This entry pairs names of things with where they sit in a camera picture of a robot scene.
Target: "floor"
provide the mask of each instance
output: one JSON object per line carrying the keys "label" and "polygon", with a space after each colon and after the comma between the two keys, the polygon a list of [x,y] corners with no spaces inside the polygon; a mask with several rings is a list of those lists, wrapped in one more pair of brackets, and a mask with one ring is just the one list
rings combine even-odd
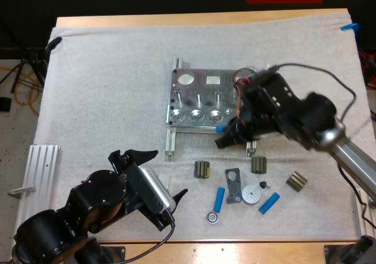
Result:
{"label": "floor", "polygon": [[[0,79],[6,75],[2,68],[12,68],[19,61],[0,60]],[[24,77],[31,67],[23,69]],[[0,85],[0,97],[12,98],[10,112],[0,112],[0,262],[10,259],[12,238],[18,210],[18,200],[10,197],[10,190],[22,186],[29,146],[33,143],[38,116],[28,105],[21,106],[10,93],[15,73]],[[16,92],[18,101],[28,104],[30,88],[19,85]],[[42,95],[32,94],[33,108],[38,111]]]}

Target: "wooden table edge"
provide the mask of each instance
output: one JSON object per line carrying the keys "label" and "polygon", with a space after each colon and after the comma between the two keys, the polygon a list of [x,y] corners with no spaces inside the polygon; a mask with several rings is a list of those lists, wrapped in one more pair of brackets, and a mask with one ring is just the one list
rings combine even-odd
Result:
{"label": "wooden table edge", "polygon": [[124,27],[124,26],[189,26],[230,25],[282,20],[296,17],[343,14],[344,8],[299,9],[276,11],[216,12],[193,14],[114,15],[58,17],[56,27]]}
{"label": "wooden table edge", "polygon": [[[137,261],[143,263],[325,263],[324,245],[348,245],[352,242],[249,242],[249,243],[165,243]],[[152,243],[117,243],[126,249],[126,258],[148,250]]]}

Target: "metal washer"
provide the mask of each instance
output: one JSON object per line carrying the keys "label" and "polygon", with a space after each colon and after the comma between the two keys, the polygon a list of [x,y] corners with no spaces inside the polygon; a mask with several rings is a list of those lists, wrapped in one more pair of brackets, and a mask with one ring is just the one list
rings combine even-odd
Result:
{"label": "metal washer", "polygon": [[241,197],[244,203],[252,205],[261,198],[261,187],[258,184],[246,185],[241,191]]}
{"label": "metal washer", "polygon": [[215,224],[218,222],[218,214],[217,212],[214,212],[214,211],[211,211],[207,214],[206,216],[206,220],[210,223],[210,224]]}

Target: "blue clip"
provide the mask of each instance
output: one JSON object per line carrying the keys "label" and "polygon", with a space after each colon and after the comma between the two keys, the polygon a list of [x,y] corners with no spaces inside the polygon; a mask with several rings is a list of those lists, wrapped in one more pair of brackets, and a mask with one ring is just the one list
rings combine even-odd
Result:
{"label": "blue clip", "polygon": [[344,26],[341,27],[341,31],[347,31],[347,30],[351,30],[351,29],[356,34],[359,30],[359,23],[351,23],[351,24],[344,25]]}
{"label": "blue clip", "polygon": [[226,126],[216,126],[216,133],[224,133],[224,128]]}

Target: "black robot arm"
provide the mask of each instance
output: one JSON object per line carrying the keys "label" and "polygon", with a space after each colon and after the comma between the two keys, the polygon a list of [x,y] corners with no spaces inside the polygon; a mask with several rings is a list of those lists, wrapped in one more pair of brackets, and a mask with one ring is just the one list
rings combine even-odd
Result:
{"label": "black robot arm", "polygon": [[70,191],[63,208],[42,211],[18,228],[15,262],[61,263],[76,252],[79,263],[110,263],[103,262],[108,258],[101,254],[95,257],[103,249],[91,241],[88,232],[98,233],[134,210],[141,211],[160,231],[173,225],[172,213],[187,190],[171,197],[154,172],[139,167],[156,155],[157,151],[111,153],[113,171],[92,173]]}

